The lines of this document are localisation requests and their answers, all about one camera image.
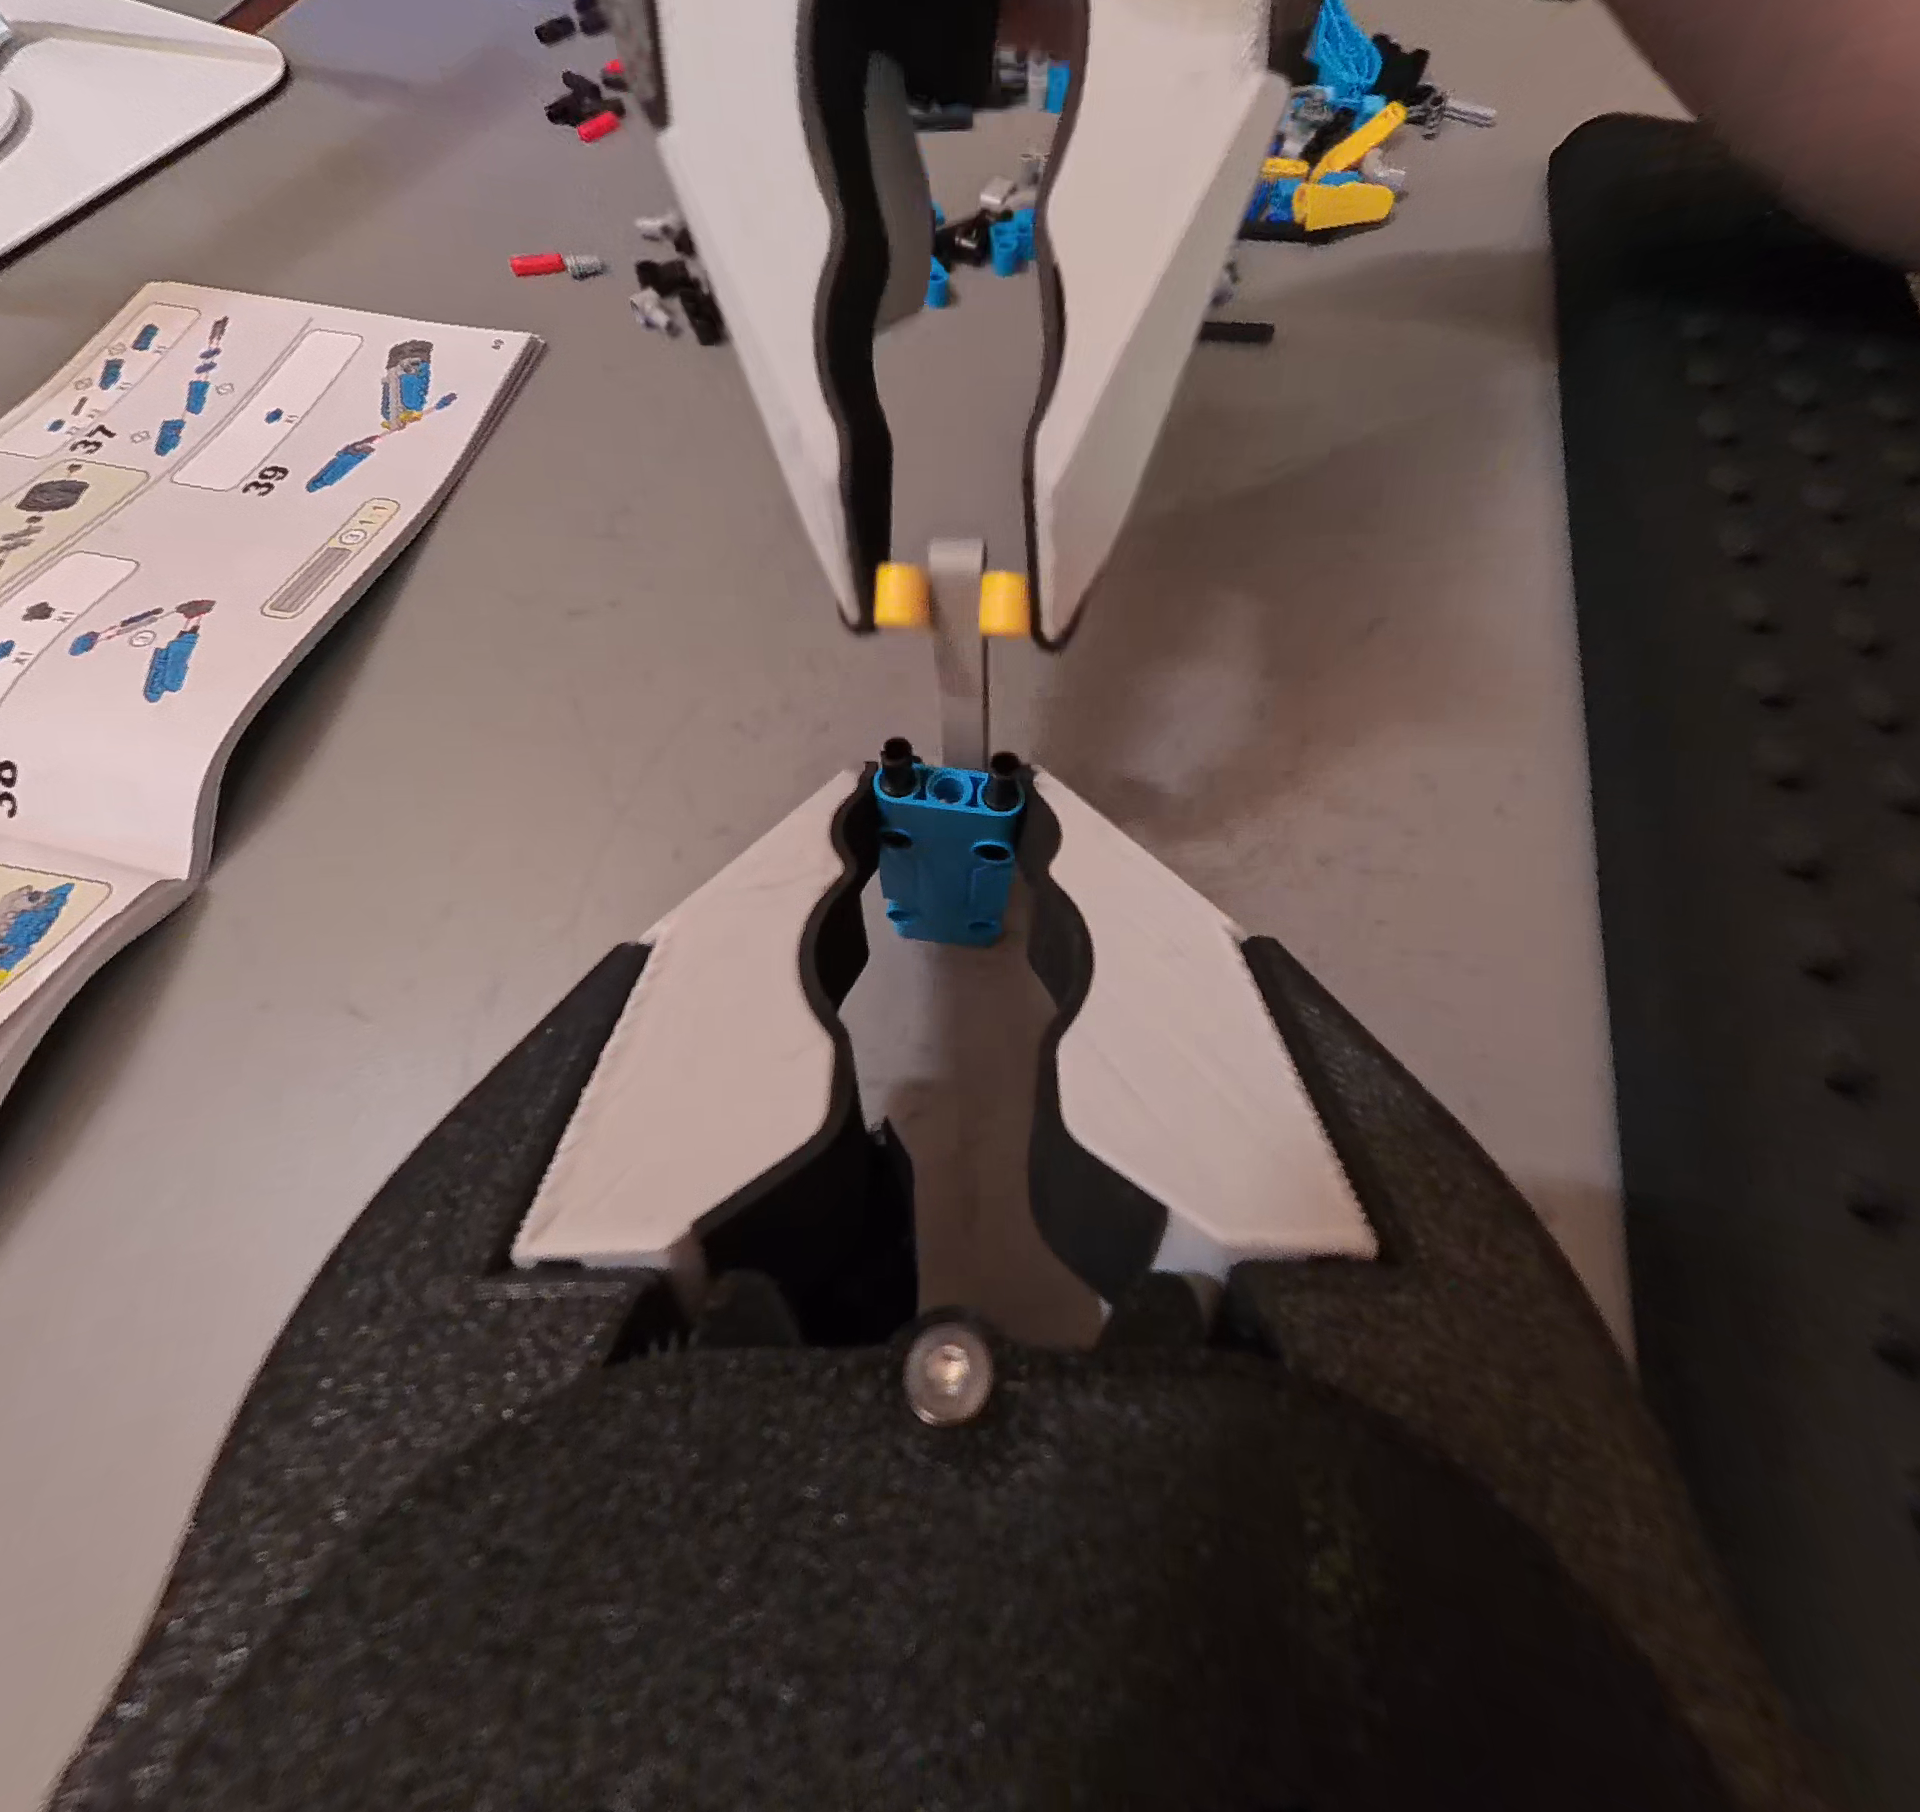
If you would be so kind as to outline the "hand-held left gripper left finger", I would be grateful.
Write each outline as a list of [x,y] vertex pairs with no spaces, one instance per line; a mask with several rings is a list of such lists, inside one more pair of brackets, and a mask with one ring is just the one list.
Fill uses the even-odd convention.
[[759,1274],[810,1345],[915,1305],[912,1174],[857,1105],[842,1003],[871,946],[871,773],[835,773],[643,934],[643,961],[516,1231],[516,1271],[640,1271],[693,1315]]

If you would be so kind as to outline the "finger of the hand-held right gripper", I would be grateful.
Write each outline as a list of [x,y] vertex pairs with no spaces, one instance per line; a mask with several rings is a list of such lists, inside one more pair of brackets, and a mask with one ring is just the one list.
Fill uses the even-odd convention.
[[1273,0],[1069,0],[1038,201],[1044,366],[1023,447],[1030,636],[1066,646],[1135,506],[1282,120]]
[[877,623],[895,441],[874,339],[890,269],[860,0],[649,0],[657,149],[842,623]]

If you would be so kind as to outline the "white laptop stand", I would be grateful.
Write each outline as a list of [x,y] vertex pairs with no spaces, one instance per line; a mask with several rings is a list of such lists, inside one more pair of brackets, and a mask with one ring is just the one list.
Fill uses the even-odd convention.
[[286,80],[267,40],[142,0],[2,0],[2,259]]

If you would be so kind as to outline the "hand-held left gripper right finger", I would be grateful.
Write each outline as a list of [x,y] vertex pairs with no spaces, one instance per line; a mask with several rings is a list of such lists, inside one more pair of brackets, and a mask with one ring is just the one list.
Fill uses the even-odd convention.
[[1053,773],[1029,779],[1026,964],[1048,1000],[1026,1190],[1100,1305],[1149,1274],[1373,1262],[1380,1237],[1249,937]]

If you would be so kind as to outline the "blue panel with black pins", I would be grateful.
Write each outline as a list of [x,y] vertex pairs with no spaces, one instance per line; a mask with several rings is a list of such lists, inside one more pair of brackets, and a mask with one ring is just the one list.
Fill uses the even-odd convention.
[[985,769],[923,763],[886,739],[874,773],[877,879],[903,938],[984,950],[1005,930],[1026,810],[1026,766],[996,752]]

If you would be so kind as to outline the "pile of small building pieces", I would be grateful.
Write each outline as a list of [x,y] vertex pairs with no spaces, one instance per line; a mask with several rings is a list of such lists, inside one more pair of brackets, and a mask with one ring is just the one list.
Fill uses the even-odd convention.
[[[601,12],[590,0],[574,0],[568,16],[535,24],[535,43],[556,44],[567,37],[599,31],[604,31]],[[1445,125],[1495,125],[1491,107],[1427,83],[1427,59],[1425,47],[1404,47],[1386,32],[1366,32],[1345,0],[1322,0],[1309,32],[1306,77],[1290,83],[1233,241],[1316,244],[1333,237],[1377,229],[1407,193],[1404,167],[1388,165],[1388,147],[1404,131],[1433,138]],[[628,76],[617,58],[604,59],[599,76],[561,71],[556,77],[561,94],[543,104],[549,125],[574,135],[580,144],[599,144],[622,125]],[[1030,104],[1061,117],[1066,107],[1069,67],[1061,71],[1044,53],[996,47],[996,80],[991,111]],[[909,100],[909,122],[917,135],[968,131],[977,113],[962,117],[962,111],[915,107]],[[968,214],[947,217],[938,202],[929,207],[929,269],[920,311],[953,304],[956,269],[988,269],[996,278],[1015,278],[1033,265],[1033,207],[1044,167],[1045,152],[1023,152],[1015,174],[991,180]],[[647,249],[638,263],[647,258],[656,263],[684,259],[705,281],[705,271],[690,263],[698,244],[681,214],[640,214],[634,234]],[[689,333],[701,347],[726,342],[726,332],[652,333]]]

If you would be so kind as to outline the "instruction booklet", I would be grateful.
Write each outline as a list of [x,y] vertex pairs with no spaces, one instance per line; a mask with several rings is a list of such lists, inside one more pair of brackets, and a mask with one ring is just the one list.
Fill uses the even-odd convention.
[[206,885],[236,742],[543,339],[145,283],[2,417],[2,1090]]

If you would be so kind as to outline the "long grey building beam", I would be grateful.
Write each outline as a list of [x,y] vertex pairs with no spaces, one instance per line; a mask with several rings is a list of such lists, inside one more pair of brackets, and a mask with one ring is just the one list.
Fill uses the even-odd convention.
[[938,536],[927,545],[929,649],[938,703],[938,766],[988,763],[988,655],[981,629],[984,542]]

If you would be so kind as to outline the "person's right forearm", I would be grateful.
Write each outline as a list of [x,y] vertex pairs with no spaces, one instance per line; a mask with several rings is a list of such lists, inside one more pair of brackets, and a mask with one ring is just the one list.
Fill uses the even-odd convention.
[[1604,0],[1811,226],[1917,269],[1917,0]]

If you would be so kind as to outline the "black perforated pad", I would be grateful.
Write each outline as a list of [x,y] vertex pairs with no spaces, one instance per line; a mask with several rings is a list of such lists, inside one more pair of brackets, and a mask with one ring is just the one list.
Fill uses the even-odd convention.
[[1631,1315],[1838,1810],[1917,1806],[1917,298],[1698,125],[1546,167]]

